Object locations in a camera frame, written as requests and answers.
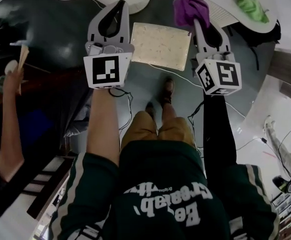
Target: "shirt sleeve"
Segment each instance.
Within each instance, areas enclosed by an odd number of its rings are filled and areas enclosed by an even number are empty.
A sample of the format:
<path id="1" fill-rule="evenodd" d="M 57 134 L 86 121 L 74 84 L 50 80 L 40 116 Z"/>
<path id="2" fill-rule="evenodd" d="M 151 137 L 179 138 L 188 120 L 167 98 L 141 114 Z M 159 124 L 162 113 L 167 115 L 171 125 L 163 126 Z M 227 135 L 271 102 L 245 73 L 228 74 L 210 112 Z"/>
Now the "shirt sleeve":
<path id="1" fill-rule="evenodd" d="M 236 164 L 228 167 L 214 192 L 230 219 L 242 220 L 241 233 L 245 232 L 254 240 L 278 239 L 280 219 L 267 198 L 258 166 Z"/>
<path id="2" fill-rule="evenodd" d="M 81 153 L 73 162 L 65 194 L 49 225 L 50 240 L 67 240 L 74 232 L 103 221 L 110 209 L 118 167 L 110 160 Z"/>

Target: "white stripe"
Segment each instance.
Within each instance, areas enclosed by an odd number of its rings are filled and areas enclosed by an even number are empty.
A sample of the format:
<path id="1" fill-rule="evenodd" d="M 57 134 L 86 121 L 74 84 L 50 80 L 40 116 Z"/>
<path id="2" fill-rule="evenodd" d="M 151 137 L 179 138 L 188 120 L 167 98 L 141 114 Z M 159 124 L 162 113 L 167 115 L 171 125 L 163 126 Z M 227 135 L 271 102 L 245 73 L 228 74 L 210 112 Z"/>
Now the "white stripe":
<path id="1" fill-rule="evenodd" d="M 61 233 L 61 219 L 64 216 L 68 215 L 68 206 L 73 203 L 76 197 L 76 188 L 79 184 L 79 181 L 84 173 L 84 168 L 82 165 L 83 159 L 85 157 L 85 153 L 80 153 L 77 157 L 77 161 L 75 163 L 75 178 L 73 180 L 72 186 L 69 188 L 67 191 L 67 199 L 65 203 L 61 206 L 59 206 L 57 210 L 57 218 L 51 225 L 51 230 L 53 233 L 53 239 L 56 240 Z"/>
<path id="2" fill-rule="evenodd" d="M 256 187 L 256 191 L 257 193 L 262 196 L 264 202 L 269 205 L 271 207 L 271 211 L 273 213 L 276 214 L 276 218 L 273 222 L 273 231 L 271 233 L 271 235 L 269 236 L 268 240 L 274 240 L 276 239 L 276 236 L 278 235 L 278 231 L 279 231 L 279 216 L 277 214 L 277 211 L 276 209 L 271 205 L 269 199 L 263 194 L 263 191 L 262 189 L 257 185 L 256 183 L 256 176 L 255 176 L 255 173 L 254 173 L 254 170 L 253 170 L 253 167 L 250 165 L 250 164 L 246 164 L 246 170 L 247 170 L 247 174 L 248 174 L 248 177 L 249 177 L 249 181 L 250 183 Z M 260 171 L 260 168 L 258 167 L 258 177 L 260 178 L 260 180 L 262 179 L 261 178 L 261 171 Z"/>

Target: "tan shorts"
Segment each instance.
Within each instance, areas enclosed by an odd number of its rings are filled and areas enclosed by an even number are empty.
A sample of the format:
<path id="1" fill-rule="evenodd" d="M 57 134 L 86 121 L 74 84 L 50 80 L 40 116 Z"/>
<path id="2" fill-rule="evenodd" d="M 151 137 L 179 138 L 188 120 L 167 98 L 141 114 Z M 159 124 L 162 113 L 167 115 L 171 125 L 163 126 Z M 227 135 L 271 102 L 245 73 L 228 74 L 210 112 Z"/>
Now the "tan shorts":
<path id="1" fill-rule="evenodd" d="M 138 112 L 130 127 L 123 136 L 121 150 L 131 141 L 180 141 L 194 147 L 193 134 L 183 117 L 176 117 L 166 122 L 158 131 L 151 116 L 145 112 Z"/>

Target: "dark green floor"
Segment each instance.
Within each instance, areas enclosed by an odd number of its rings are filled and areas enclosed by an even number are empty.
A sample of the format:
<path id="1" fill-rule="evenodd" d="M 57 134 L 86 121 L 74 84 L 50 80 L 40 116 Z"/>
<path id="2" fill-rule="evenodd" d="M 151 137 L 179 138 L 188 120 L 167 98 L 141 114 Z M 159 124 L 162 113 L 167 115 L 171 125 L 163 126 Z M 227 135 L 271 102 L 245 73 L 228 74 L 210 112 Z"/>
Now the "dark green floor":
<path id="1" fill-rule="evenodd" d="M 151 23 L 175 27 L 173 0 L 150 0 L 148 6 L 141 12 L 130 17 L 130 31 L 134 22 Z M 0 3 L 0 18 L 4 18 L 19 32 L 30 47 L 28 62 L 50 71 L 83 65 L 86 56 L 85 43 L 87 41 L 88 25 L 100 8 L 91 0 L 4 0 Z M 256 70 L 253 53 L 245 41 L 233 32 L 230 37 L 231 50 L 236 61 L 241 65 L 242 90 L 230 95 L 226 100 L 243 114 L 247 114 L 261 88 L 266 76 L 274 43 L 260 45 L 256 52 L 260 62 L 260 71 Z M 195 47 L 190 44 L 188 62 L 184 72 L 180 75 L 198 83 L 192 78 L 190 59 L 196 54 Z M 125 90 L 132 93 L 132 113 L 143 110 L 149 100 L 155 100 L 164 78 L 168 75 L 154 69 L 147 64 L 132 62 Z M 173 105 L 181 117 L 189 116 L 203 100 L 203 91 L 179 77 L 175 79 L 175 95 Z M 129 119 L 128 101 L 126 97 L 118 98 L 119 123 L 124 125 Z M 157 125 L 161 126 L 161 108 L 157 108 Z M 228 107 L 229 119 L 235 129 L 243 117 Z M 195 118 L 196 142 L 202 144 L 203 112 Z M 80 136 L 78 151 L 84 148 L 85 137 Z"/>

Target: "shoe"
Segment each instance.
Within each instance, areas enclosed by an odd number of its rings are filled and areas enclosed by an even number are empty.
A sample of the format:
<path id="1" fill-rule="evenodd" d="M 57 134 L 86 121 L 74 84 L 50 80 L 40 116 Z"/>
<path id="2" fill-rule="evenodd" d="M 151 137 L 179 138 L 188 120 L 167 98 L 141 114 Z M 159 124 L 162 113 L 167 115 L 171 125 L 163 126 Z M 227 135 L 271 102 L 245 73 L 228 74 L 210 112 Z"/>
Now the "shoe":
<path id="1" fill-rule="evenodd" d="M 145 107 L 145 112 L 147 112 L 152 120 L 155 120 L 156 110 L 152 102 L 149 102 Z"/>
<path id="2" fill-rule="evenodd" d="M 172 94 L 174 93 L 174 90 L 175 82 L 172 78 L 168 77 L 164 82 L 163 90 L 159 99 L 162 108 L 164 107 L 165 103 L 171 104 Z"/>
<path id="3" fill-rule="evenodd" d="M 272 120 L 271 115 L 268 115 L 264 121 L 263 132 L 266 132 L 266 128 L 275 128 L 276 121 Z"/>

